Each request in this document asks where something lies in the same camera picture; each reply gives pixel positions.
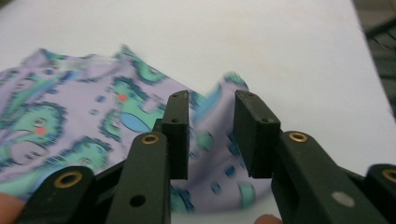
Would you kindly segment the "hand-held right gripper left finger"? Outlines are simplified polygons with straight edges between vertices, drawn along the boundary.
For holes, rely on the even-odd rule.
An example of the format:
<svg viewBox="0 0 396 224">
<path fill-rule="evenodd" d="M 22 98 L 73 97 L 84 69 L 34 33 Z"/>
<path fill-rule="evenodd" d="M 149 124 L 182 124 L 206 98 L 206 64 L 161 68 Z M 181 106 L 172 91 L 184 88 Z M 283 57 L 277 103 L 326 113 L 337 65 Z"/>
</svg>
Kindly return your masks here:
<svg viewBox="0 0 396 224">
<path fill-rule="evenodd" d="M 189 93 L 178 91 L 153 130 L 132 142 L 106 224 L 170 224 L 170 181 L 188 177 L 189 147 Z"/>
</svg>

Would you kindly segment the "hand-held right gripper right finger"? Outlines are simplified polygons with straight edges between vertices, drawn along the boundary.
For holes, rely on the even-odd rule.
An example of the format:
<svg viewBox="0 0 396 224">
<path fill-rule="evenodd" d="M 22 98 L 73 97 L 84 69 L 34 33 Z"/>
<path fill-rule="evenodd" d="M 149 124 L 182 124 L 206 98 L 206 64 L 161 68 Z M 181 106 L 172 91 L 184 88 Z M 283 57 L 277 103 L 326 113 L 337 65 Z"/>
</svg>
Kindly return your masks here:
<svg viewBox="0 0 396 224">
<path fill-rule="evenodd" d="M 361 190 L 362 178 L 339 167 L 310 135 L 284 132 L 256 94 L 234 94 L 233 135 L 247 173 L 270 178 L 284 224 L 387 224 Z"/>
</svg>

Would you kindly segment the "lilac seahorse print swimsuit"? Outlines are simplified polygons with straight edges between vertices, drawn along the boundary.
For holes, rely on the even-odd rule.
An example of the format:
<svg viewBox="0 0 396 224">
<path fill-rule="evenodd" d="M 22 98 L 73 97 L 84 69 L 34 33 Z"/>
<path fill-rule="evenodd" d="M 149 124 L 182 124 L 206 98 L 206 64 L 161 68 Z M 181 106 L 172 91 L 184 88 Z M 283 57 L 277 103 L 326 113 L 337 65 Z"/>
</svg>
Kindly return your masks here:
<svg viewBox="0 0 396 224">
<path fill-rule="evenodd" d="M 0 196 L 27 200 L 66 166 L 100 173 L 125 160 L 184 88 L 128 48 L 113 57 L 40 49 L 0 72 Z M 267 180 L 248 177 L 234 142 L 234 93 L 246 88 L 228 73 L 207 96 L 190 93 L 189 176 L 172 183 L 173 211 L 244 209 L 269 191 Z"/>
</svg>

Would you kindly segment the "white table mat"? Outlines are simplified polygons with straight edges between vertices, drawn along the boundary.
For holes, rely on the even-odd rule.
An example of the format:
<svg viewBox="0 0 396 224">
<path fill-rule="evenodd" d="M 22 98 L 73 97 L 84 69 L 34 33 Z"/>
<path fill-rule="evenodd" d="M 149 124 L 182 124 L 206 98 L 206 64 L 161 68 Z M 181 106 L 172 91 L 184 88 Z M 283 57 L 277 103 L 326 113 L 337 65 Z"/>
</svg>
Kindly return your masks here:
<svg viewBox="0 0 396 224">
<path fill-rule="evenodd" d="M 36 49 L 85 56 L 129 46 L 198 92 L 238 73 L 284 130 L 313 136 L 358 174 L 396 164 L 396 121 L 351 0 L 12 0 L 0 71 Z"/>
</svg>

